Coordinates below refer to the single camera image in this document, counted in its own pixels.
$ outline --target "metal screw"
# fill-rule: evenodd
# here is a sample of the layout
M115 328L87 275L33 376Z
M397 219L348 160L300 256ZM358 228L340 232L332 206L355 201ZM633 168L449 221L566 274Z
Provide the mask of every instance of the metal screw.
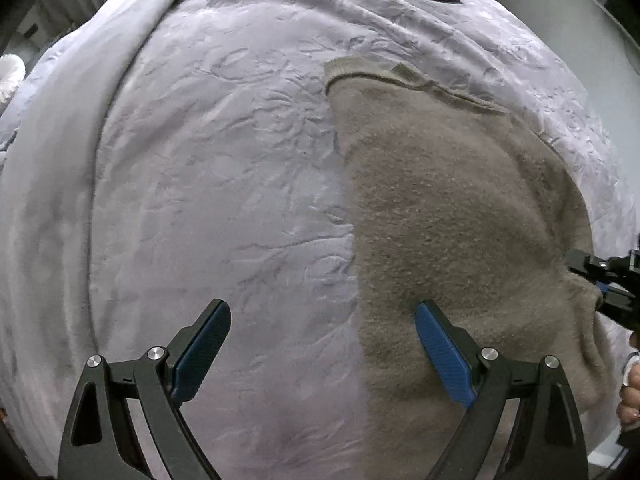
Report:
M560 366L560 361L558 361L557 357L548 355L545 357L545 365L547 365L549 368L558 368Z
M149 352L146 353L146 356L152 361L157 361L164 355L164 348L161 346L154 346Z
M480 351L480 355L487 361L495 361L498 358L498 351L495 348L487 346Z
M99 355L92 355L86 360L86 365L89 368L95 368L102 362L102 358Z

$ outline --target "brown fabric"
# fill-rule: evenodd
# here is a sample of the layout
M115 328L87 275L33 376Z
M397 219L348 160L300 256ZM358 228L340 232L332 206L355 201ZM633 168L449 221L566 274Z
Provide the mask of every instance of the brown fabric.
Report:
M407 66L342 58L326 74L353 203L367 480L423 480L463 415L418 341L419 300L508 358L557 356L580 412L610 394L599 292L562 262L568 248L591 252L591 231L559 155L508 112Z

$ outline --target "person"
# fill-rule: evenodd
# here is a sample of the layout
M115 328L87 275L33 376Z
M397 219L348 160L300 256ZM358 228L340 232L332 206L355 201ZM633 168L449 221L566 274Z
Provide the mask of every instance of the person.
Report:
M638 332L633 332L629 338L629 344L640 349ZM635 364L629 372L629 386L620 388L620 403L618 405L618 418L625 426L640 420L640 363Z

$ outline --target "wall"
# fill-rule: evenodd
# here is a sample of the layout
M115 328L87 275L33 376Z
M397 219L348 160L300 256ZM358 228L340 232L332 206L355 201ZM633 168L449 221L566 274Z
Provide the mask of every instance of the wall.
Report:
M640 55L593 0L498 0L569 66L609 131L640 205ZM640 232L640 215L638 215Z

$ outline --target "white blanket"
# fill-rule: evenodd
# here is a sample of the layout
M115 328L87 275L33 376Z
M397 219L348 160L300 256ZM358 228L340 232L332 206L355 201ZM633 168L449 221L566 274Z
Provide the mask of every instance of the white blanket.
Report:
M42 472L89 355L137 358L218 297L232 331L182 409L218 472L362 477L358 283L322 94L334 57L406 61L515 111L567 161L596 252L631 246L631 195L584 89L497 2L172 1L110 0L32 106L18 91L0 119L0 138L19 126L0 182L0 399ZM614 401L584 417L590 447Z

